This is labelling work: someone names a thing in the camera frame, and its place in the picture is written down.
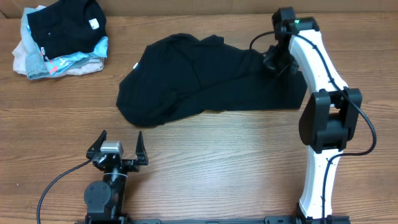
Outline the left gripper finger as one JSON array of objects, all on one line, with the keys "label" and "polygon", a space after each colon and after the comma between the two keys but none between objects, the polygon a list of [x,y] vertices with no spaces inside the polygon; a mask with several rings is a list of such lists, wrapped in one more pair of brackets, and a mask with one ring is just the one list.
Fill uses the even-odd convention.
[{"label": "left gripper finger", "polygon": [[107,131],[103,130],[98,139],[88,148],[87,154],[95,154],[96,152],[100,151],[100,147],[102,143],[106,140]]},{"label": "left gripper finger", "polygon": [[137,138],[136,144],[136,156],[138,161],[146,161],[147,160],[147,153],[144,146],[144,139],[142,131],[139,131],[139,135]]}]

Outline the black t-shirt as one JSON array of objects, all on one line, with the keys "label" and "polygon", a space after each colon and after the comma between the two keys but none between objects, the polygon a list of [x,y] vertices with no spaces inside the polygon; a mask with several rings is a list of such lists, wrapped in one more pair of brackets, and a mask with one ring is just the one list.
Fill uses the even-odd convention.
[{"label": "black t-shirt", "polygon": [[136,126],[158,126],[205,110],[299,109],[307,91],[300,72],[272,72],[255,50],[211,35],[174,34],[148,45],[119,84],[116,106]]}]

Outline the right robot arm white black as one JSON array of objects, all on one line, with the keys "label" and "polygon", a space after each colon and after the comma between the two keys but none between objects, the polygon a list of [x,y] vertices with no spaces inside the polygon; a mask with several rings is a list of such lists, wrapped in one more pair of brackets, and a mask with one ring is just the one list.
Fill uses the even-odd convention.
[{"label": "right robot arm white black", "polygon": [[310,99],[299,120],[299,135],[307,147],[302,196],[292,223],[349,223],[335,216],[331,195],[338,154],[353,138],[362,95],[350,89],[336,72],[312,17],[299,19],[291,7],[272,15],[277,45],[269,48],[265,67],[278,75],[303,75]]}]

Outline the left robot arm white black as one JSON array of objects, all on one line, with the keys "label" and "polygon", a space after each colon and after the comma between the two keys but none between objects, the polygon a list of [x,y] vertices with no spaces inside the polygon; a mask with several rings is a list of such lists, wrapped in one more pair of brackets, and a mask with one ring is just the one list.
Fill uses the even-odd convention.
[{"label": "left robot arm white black", "polygon": [[132,223],[123,212],[124,194],[128,173],[140,171],[149,159],[145,150],[143,134],[140,132],[136,144],[136,158],[123,158],[120,141],[108,141],[107,132],[87,150],[86,157],[103,172],[103,178],[92,182],[85,189],[84,201],[87,206],[85,223]]}]

